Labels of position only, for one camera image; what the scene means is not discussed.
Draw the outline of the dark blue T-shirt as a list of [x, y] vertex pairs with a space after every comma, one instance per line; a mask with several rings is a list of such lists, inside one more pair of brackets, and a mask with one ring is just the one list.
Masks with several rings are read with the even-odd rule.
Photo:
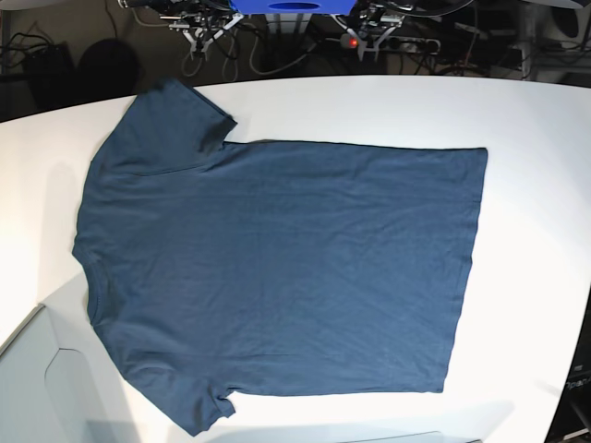
[[487, 151], [234, 128], [167, 81], [90, 163], [73, 254], [121, 376], [191, 436], [233, 392], [442, 392]]

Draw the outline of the black power strip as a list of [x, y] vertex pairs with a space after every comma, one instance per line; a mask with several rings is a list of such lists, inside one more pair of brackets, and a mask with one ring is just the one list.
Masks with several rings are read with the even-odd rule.
[[441, 48], [438, 40], [407, 36], [390, 36], [381, 42], [377, 40], [365, 42], [349, 34], [343, 34], [339, 38], [339, 43], [344, 49], [371, 53], [394, 51], [408, 54], [437, 54]]

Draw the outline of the blue box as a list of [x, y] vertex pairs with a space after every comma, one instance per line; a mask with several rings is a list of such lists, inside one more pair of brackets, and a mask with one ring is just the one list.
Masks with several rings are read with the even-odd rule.
[[348, 15], [356, 0], [232, 0], [231, 5], [245, 15], [255, 14], [336, 14]]

